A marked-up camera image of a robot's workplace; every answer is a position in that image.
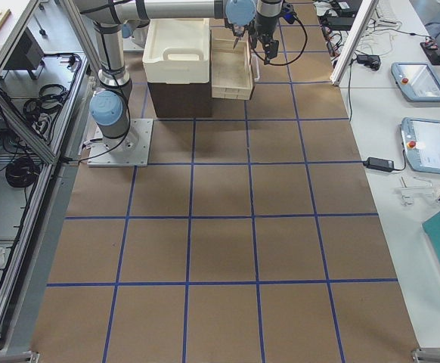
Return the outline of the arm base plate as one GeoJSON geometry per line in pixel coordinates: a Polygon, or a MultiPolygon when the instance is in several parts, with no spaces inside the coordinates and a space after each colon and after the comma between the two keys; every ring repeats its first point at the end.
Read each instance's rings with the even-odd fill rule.
{"type": "Polygon", "coordinates": [[[150,154],[153,119],[132,119],[129,133],[122,141],[104,138],[100,128],[95,129],[86,163],[93,167],[145,167],[150,154]]]}

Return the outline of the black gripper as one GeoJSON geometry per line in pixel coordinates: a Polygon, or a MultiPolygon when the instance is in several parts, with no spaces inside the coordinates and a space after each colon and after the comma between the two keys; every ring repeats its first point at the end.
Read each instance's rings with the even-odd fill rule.
{"type": "Polygon", "coordinates": [[[232,23],[229,20],[225,21],[225,27],[227,29],[229,29],[233,33],[233,36],[234,36],[234,44],[233,44],[232,48],[236,48],[239,40],[244,37],[245,32],[248,30],[248,26],[249,26],[249,24],[240,25],[238,23],[232,23]]]}
{"type": "Polygon", "coordinates": [[[270,64],[271,60],[277,57],[279,41],[273,39],[272,35],[267,33],[261,34],[259,41],[261,42],[263,51],[265,53],[263,63],[270,64]]]}

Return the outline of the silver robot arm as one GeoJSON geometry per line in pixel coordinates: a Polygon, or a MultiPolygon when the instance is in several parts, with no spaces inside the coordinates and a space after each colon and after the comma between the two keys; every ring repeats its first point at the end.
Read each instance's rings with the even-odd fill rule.
{"type": "Polygon", "coordinates": [[[277,57],[279,41],[274,38],[277,22],[283,7],[281,0],[260,0],[256,4],[256,38],[262,44],[264,64],[277,57]]]}
{"type": "Polygon", "coordinates": [[[106,91],[129,98],[140,61],[160,119],[210,118],[212,33],[223,20],[236,37],[255,23],[255,1],[76,1],[94,28],[106,91]]]}

